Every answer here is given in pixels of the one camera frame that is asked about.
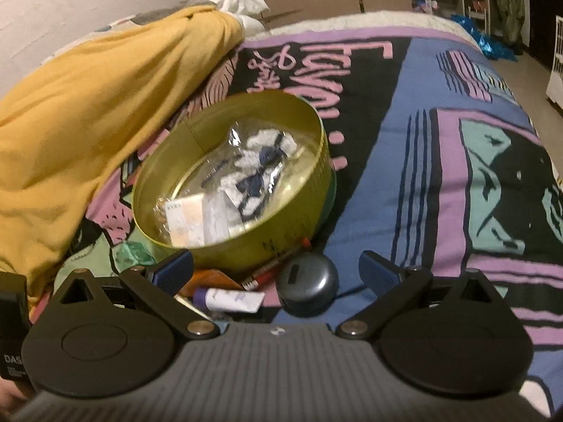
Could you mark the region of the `teal foil packet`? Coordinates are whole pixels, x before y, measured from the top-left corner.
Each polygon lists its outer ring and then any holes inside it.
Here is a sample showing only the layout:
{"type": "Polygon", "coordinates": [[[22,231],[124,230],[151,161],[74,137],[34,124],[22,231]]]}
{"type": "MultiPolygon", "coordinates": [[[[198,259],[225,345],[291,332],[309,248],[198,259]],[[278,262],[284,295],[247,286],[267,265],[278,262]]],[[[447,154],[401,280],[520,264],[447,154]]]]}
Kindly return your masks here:
{"type": "Polygon", "coordinates": [[[110,263],[114,273],[134,266],[151,266],[168,256],[168,251],[152,241],[126,240],[112,247],[110,263]]]}

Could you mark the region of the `white tube purple cap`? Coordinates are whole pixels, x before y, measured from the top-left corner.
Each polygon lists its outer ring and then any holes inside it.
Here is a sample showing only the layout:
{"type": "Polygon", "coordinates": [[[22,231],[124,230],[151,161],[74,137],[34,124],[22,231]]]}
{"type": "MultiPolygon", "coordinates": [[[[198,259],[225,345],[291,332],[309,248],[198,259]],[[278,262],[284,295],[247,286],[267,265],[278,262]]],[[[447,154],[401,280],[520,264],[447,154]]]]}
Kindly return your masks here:
{"type": "Polygon", "coordinates": [[[209,312],[257,313],[264,298],[265,293],[260,292],[198,288],[193,295],[193,303],[209,312]]]}

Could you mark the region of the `grey round case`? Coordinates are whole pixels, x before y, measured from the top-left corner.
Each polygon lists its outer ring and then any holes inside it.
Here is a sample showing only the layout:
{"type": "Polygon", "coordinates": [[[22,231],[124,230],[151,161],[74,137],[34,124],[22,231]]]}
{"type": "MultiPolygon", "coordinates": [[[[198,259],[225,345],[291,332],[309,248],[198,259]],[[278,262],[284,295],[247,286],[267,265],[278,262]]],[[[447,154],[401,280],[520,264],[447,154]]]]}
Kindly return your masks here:
{"type": "Polygon", "coordinates": [[[291,259],[276,278],[276,291],[283,309],[296,317],[323,313],[339,290],[339,273],[323,254],[301,254],[291,259]]]}

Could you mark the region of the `yellow bunny tissue pack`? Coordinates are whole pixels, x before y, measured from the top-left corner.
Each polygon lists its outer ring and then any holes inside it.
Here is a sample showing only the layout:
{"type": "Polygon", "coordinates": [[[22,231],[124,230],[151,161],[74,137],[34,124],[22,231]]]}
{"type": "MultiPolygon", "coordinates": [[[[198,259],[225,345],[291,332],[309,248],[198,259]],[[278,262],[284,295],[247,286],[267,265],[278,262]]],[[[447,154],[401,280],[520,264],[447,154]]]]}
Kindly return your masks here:
{"type": "Polygon", "coordinates": [[[209,315],[204,313],[201,309],[197,308],[187,297],[184,297],[180,294],[177,294],[175,296],[175,300],[177,300],[178,303],[181,303],[181,305],[190,309],[192,312],[196,313],[200,317],[202,317],[202,318],[204,318],[208,321],[213,321],[213,319],[209,315]]]}

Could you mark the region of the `orange tube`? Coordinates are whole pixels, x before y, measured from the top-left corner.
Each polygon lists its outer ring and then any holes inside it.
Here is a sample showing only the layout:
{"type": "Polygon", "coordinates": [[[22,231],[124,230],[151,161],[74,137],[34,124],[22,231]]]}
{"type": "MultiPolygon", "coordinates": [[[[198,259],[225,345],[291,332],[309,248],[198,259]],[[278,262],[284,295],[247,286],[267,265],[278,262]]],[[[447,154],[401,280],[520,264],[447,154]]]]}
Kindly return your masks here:
{"type": "Polygon", "coordinates": [[[197,289],[243,290],[243,287],[220,270],[194,270],[179,294],[193,297],[197,289]]]}

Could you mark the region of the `red white pen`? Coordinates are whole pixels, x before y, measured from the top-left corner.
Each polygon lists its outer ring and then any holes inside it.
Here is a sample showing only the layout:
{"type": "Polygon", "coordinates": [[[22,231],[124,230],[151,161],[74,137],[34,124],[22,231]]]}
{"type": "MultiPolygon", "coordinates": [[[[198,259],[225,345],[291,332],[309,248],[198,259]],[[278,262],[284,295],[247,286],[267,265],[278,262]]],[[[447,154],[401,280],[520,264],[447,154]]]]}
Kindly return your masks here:
{"type": "Polygon", "coordinates": [[[284,262],[299,252],[310,249],[310,241],[306,237],[302,238],[292,249],[287,250],[284,254],[276,256],[273,260],[255,270],[252,274],[246,277],[240,285],[247,292],[254,292],[255,290],[262,288],[277,276],[284,262]]]}

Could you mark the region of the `clear bag with bow tie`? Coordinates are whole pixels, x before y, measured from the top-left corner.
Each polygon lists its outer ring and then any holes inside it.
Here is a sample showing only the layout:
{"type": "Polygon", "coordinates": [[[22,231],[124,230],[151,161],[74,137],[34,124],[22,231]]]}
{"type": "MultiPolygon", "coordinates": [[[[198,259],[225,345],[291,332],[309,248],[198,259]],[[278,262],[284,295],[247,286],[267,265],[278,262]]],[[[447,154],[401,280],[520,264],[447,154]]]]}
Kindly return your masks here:
{"type": "Polygon", "coordinates": [[[317,149],[314,138],[299,130],[256,118],[241,119],[184,176],[177,196],[222,192],[242,223],[258,220],[278,197],[283,181],[311,171],[317,149]]]}

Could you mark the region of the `colourful patterned bedspread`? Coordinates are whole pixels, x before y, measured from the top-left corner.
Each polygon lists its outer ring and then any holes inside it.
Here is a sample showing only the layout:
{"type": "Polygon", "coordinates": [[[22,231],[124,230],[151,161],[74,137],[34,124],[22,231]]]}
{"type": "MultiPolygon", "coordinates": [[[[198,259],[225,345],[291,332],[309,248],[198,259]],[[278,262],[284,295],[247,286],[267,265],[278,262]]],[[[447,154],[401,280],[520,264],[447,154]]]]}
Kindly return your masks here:
{"type": "Polygon", "coordinates": [[[497,287],[489,312],[521,322],[534,347],[523,384],[469,400],[425,391],[386,367],[379,339],[337,336],[375,311],[349,293],[326,313],[232,324],[184,348],[151,384],[105,400],[40,394],[21,421],[558,421],[562,417],[562,190],[531,120],[484,55],[443,20],[375,12],[279,28],[248,41],[181,112],[198,126],[220,98],[283,90],[323,118],[339,168],[322,229],[325,253],[349,290],[363,250],[432,272],[406,314],[419,336],[401,350],[421,365],[445,351],[445,375],[494,378],[499,355],[469,329],[478,302],[453,283],[497,287]]]}

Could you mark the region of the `round yellow green tin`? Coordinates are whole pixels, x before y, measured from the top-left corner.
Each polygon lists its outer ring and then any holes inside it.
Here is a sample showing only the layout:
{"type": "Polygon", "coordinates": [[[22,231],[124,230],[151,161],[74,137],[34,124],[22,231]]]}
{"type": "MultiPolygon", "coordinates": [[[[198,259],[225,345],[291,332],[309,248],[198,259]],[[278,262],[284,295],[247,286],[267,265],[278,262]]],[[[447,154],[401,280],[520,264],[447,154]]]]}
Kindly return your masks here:
{"type": "Polygon", "coordinates": [[[134,185],[134,222],[157,250],[237,275],[312,239],[336,177],[319,113],[280,90],[235,94],[179,123],[134,185]]]}

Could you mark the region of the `yellow blanket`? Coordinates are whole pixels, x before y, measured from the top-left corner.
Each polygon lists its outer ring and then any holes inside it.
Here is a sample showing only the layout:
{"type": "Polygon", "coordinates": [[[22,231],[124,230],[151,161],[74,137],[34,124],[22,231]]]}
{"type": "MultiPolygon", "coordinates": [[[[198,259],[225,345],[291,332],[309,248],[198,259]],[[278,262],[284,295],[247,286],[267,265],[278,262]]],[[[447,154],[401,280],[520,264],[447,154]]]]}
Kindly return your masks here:
{"type": "Polygon", "coordinates": [[[111,32],[55,56],[1,102],[1,269],[31,306],[56,273],[94,194],[240,43],[204,5],[111,32]]]}

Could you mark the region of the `blue plastic bag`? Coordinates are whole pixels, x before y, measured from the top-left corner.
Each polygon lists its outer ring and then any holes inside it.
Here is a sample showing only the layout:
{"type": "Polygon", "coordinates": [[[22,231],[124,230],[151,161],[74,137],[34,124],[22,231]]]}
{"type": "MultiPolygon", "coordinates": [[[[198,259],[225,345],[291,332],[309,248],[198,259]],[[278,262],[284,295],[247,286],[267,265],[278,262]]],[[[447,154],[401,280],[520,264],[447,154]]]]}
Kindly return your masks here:
{"type": "Polygon", "coordinates": [[[485,32],[479,30],[477,25],[472,19],[460,14],[453,14],[450,19],[460,25],[470,37],[477,43],[482,54],[490,60],[508,60],[516,62],[517,58],[514,52],[502,44],[500,41],[496,41],[487,35],[485,32]]]}

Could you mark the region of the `white cloth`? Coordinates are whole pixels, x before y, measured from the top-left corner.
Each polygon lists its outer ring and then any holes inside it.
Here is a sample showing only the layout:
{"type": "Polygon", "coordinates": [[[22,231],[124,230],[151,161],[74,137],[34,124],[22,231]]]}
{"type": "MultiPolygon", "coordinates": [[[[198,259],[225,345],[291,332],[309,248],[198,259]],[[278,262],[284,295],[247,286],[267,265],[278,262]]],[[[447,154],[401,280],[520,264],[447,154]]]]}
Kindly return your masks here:
{"type": "Polygon", "coordinates": [[[233,16],[242,26],[244,36],[250,37],[265,31],[260,16],[268,12],[264,0],[208,0],[216,5],[220,12],[233,16]]]}

